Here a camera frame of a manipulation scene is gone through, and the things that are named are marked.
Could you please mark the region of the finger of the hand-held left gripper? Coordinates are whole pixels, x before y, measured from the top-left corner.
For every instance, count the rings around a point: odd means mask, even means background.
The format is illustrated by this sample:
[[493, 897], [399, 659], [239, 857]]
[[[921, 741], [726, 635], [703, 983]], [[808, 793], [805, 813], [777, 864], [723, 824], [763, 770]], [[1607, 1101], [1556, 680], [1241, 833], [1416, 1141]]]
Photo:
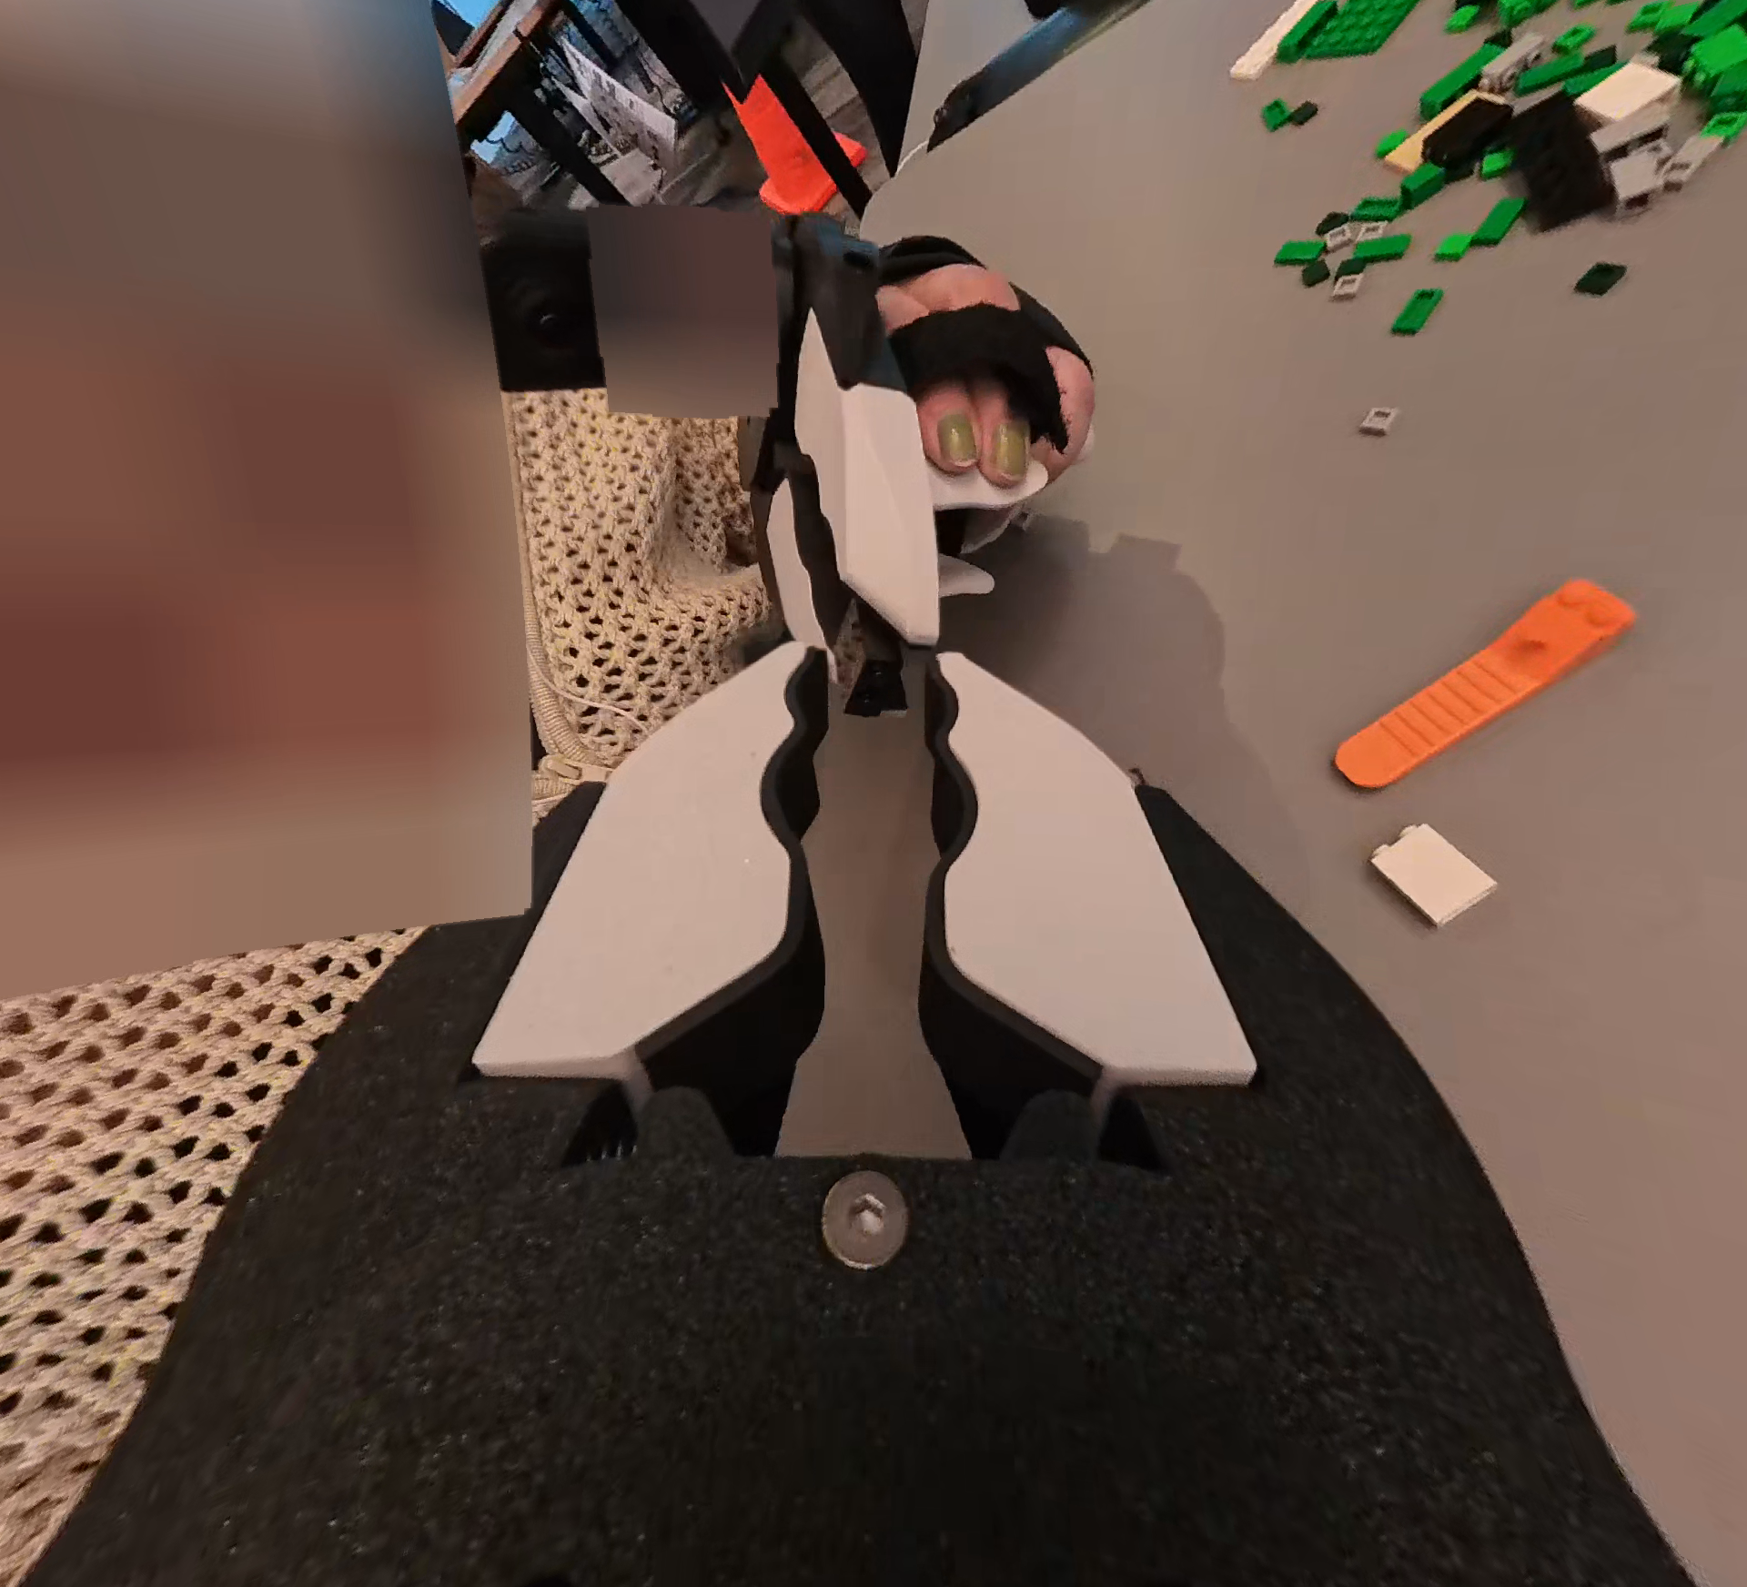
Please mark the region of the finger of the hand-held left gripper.
[[772, 491], [757, 491], [754, 537], [772, 617], [785, 637], [825, 653], [832, 666], [863, 666], [861, 606], [839, 566], [819, 477], [788, 473]]
[[797, 351], [795, 438], [812, 462], [841, 582], [908, 646], [941, 637], [928, 462], [901, 387], [843, 386], [815, 311]]

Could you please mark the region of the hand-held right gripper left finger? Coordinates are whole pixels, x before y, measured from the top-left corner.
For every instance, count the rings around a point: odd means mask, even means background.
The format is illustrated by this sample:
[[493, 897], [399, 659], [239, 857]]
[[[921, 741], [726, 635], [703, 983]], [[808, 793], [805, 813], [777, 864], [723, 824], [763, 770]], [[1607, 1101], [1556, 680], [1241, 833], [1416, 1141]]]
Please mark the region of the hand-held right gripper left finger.
[[823, 986], [805, 835], [826, 653], [786, 640], [657, 730], [597, 793], [482, 1032], [482, 1077], [632, 1092], [792, 1072]]

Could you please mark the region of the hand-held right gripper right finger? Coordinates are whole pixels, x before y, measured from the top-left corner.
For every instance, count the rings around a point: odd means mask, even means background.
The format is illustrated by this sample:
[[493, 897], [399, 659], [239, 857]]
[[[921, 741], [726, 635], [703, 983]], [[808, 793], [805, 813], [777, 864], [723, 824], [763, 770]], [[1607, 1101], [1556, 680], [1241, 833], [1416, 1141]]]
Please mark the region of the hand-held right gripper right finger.
[[919, 1021], [957, 1090], [1245, 1088], [1256, 1052], [1130, 775], [959, 651], [928, 662]]

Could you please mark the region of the pile of green lego pieces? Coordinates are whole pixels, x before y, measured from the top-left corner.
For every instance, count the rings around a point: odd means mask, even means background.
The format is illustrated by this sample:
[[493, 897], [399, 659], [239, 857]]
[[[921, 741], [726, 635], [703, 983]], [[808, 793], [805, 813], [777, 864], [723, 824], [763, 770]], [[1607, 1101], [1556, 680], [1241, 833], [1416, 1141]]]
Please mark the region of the pile of green lego pieces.
[[[1272, 67], [1314, 62], [1307, 47], [1345, 2], [1316, 22], [1307, 16]], [[1607, 162], [1614, 202], [1563, 227], [1643, 215], [1687, 189], [1714, 156], [1744, 144], [1744, 23], [1745, 0], [1451, 0], [1445, 33], [1478, 33], [1480, 40], [1420, 91], [1409, 124], [1374, 142], [1374, 189], [1285, 238], [1270, 266], [1292, 273], [1303, 289], [1323, 289], [1334, 302], [1354, 300], [1374, 269], [1409, 258], [1412, 215], [1467, 182], [1487, 184], [1496, 195], [1474, 224], [1431, 247], [1432, 266], [1496, 249], [1522, 224], [1540, 231], [1503, 140], [1505, 125], [1538, 100], [1560, 91], [1576, 96], [1634, 60], [1678, 73], [1678, 98], [1667, 114], [1640, 113], [1589, 127]]]

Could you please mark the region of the white long lego tile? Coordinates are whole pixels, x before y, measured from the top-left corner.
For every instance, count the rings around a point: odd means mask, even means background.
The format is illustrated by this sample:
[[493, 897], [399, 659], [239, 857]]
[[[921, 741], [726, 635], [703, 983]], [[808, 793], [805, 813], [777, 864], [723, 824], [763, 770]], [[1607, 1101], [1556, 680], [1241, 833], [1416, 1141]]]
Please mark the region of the white long lego tile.
[[1340, 7], [1341, 0], [1294, 0], [1278, 18], [1267, 25], [1258, 38], [1234, 60], [1229, 76], [1236, 84], [1252, 84], [1260, 80], [1281, 54], [1289, 34], [1298, 29], [1307, 16], [1314, 22], [1327, 16], [1329, 7]]

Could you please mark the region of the black lego plate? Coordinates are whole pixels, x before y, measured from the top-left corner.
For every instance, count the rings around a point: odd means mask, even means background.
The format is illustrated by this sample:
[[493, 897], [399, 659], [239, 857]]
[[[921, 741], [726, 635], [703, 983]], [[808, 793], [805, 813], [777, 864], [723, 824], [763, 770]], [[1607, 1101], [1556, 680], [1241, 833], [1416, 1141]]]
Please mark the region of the black lego plate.
[[1512, 116], [1502, 140], [1512, 155], [1512, 171], [1540, 231], [1554, 231], [1613, 207], [1614, 185], [1607, 160], [1573, 96], [1558, 91], [1540, 98]]

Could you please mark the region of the white lego brick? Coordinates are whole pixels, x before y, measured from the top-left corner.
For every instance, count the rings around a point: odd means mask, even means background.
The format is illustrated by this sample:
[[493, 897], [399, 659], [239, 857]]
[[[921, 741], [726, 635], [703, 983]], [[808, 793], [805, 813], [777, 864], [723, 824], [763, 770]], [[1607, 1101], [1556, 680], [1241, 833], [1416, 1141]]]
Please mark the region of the white lego brick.
[[1627, 62], [1574, 96], [1583, 124], [1594, 131], [1620, 125], [1638, 114], [1667, 116], [1680, 98], [1684, 78], [1656, 64]]

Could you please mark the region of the person's left hand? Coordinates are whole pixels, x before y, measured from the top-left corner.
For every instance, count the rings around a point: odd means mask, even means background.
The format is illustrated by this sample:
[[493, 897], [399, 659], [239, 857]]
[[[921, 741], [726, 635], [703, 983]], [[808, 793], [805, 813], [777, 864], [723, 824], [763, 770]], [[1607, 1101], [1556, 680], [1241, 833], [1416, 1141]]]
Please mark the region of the person's left hand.
[[[997, 271], [957, 262], [885, 284], [879, 309], [885, 331], [897, 333], [916, 322], [954, 309], [996, 307], [1021, 311], [1023, 293]], [[1098, 409], [1096, 375], [1074, 349], [1045, 347], [1059, 393], [1067, 446], [1034, 440], [1030, 426], [1012, 409], [1008, 393], [992, 373], [974, 371], [943, 377], [916, 391], [923, 449], [943, 475], [983, 475], [990, 484], [1014, 488], [1027, 480], [1032, 464], [1043, 468], [1048, 484], [1058, 484], [1085, 455]]]

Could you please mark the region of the orange traffic cone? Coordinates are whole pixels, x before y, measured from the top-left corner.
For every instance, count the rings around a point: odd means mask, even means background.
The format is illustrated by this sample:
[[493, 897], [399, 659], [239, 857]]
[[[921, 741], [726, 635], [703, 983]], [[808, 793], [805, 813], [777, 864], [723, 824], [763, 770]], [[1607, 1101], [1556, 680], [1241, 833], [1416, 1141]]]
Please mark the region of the orange traffic cone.
[[841, 207], [865, 215], [870, 187], [861, 175], [863, 142], [832, 131], [839, 155], [823, 158], [826, 116], [799, 76], [783, 69], [755, 80], [748, 94], [728, 91], [735, 118], [763, 167], [759, 200], [779, 216], [819, 215]]

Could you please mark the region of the white flat tile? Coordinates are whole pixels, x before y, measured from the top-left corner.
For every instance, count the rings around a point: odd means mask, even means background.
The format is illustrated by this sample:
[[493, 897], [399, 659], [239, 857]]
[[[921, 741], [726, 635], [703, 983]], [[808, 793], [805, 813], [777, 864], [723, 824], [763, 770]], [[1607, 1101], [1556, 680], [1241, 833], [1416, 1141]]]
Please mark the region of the white flat tile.
[[1498, 881], [1427, 822], [1376, 846], [1369, 866], [1431, 926], [1443, 928], [1491, 899]]

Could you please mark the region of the wooden-top desk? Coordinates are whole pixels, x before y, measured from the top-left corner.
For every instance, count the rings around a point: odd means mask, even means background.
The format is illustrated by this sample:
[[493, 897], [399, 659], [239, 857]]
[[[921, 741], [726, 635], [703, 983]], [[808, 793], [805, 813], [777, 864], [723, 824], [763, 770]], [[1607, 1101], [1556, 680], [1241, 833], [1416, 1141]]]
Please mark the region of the wooden-top desk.
[[448, 107], [459, 142], [492, 135], [513, 96], [533, 84], [539, 40], [555, 25], [563, 0], [502, 0], [448, 64]]

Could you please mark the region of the orange brick separator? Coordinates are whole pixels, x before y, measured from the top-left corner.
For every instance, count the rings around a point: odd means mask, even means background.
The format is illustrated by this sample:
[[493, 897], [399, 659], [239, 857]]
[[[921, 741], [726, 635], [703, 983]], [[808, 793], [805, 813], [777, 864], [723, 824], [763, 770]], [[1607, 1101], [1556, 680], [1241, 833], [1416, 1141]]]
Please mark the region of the orange brick separator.
[[1354, 790], [1387, 790], [1600, 659], [1636, 622], [1623, 597], [1571, 579], [1474, 655], [1345, 737], [1332, 768]]

